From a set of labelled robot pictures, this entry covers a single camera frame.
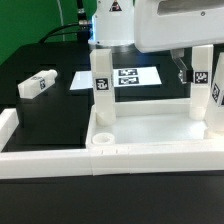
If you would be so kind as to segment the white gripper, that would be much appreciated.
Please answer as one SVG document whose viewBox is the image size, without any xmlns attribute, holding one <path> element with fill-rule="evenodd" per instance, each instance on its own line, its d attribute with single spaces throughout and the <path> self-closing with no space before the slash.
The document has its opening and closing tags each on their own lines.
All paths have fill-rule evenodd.
<svg viewBox="0 0 224 224">
<path fill-rule="evenodd" d="M 135 0 L 134 41 L 144 53 L 171 50 L 180 81 L 192 83 L 178 48 L 224 43 L 224 0 Z"/>
</svg>

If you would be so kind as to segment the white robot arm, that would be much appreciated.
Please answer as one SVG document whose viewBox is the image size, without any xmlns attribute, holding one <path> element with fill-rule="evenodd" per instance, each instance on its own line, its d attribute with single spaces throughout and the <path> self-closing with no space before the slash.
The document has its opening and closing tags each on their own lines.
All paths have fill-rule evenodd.
<svg viewBox="0 0 224 224">
<path fill-rule="evenodd" d="M 169 50 L 186 83 L 193 71 L 181 60 L 184 50 L 224 42 L 224 0 L 97 0 L 91 22 L 91 47 Z"/>
</svg>

